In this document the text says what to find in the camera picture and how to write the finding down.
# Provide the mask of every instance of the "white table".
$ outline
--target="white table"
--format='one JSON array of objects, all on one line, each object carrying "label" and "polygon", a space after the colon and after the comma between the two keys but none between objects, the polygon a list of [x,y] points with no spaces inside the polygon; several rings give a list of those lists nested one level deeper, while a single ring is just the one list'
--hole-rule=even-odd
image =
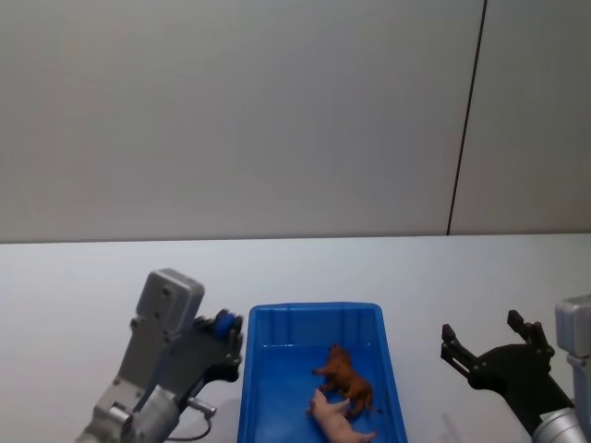
[{"label": "white table", "polygon": [[[115,374],[153,269],[207,289],[200,313],[288,301],[381,305],[412,443],[521,443],[504,401],[473,391],[440,359],[453,325],[474,353],[519,342],[507,311],[546,326],[554,304],[591,291],[591,235],[306,239],[0,246],[0,440],[58,443],[88,422]],[[572,394],[558,351],[552,374]],[[241,381],[202,397],[220,406],[207,442],[235,441]],[[200,430],[189,415],[182,426]]]}]

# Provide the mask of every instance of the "plastic figurine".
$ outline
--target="plastic figurine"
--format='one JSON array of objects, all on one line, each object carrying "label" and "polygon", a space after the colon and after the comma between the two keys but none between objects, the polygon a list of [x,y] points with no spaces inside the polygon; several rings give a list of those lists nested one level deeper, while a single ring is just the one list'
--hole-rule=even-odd
[{"label": "plastic figurine", "polygon": [[320,386],[321,392],[338,389],[340,395],[354,401],[353,409],[346,411],[347,418],[357,417],[365,409],[371,409],[371,385],[353,369],[349,353],[338,344],[329,348],[326,365],[312,369],[312,374],[326,376],[326,383]]},{"label": "plastic figurine", "polygon": [[324,394],[316,389],[310,400],[309,413],[316,419],[322,433],[330,443],[367,443],[376,433],[361,434],[353,430],[344,414],[349,409],[349,399],[338,403],[328,403]]}]

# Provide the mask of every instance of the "blue tray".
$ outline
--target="blue tray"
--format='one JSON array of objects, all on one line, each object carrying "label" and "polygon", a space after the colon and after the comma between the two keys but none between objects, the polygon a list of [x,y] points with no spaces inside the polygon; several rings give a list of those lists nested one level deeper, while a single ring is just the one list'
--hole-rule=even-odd
[{"label": "blue tray", "polygon": [[[407,443],[381,309],[365,303],[261,305],[250,310],[238,443],[326,442],[306,416],[328,347],[341,344],[373,387],[373,406],[353,422],[373,442]],[[338,396],[329,396],[337,401]]]}]

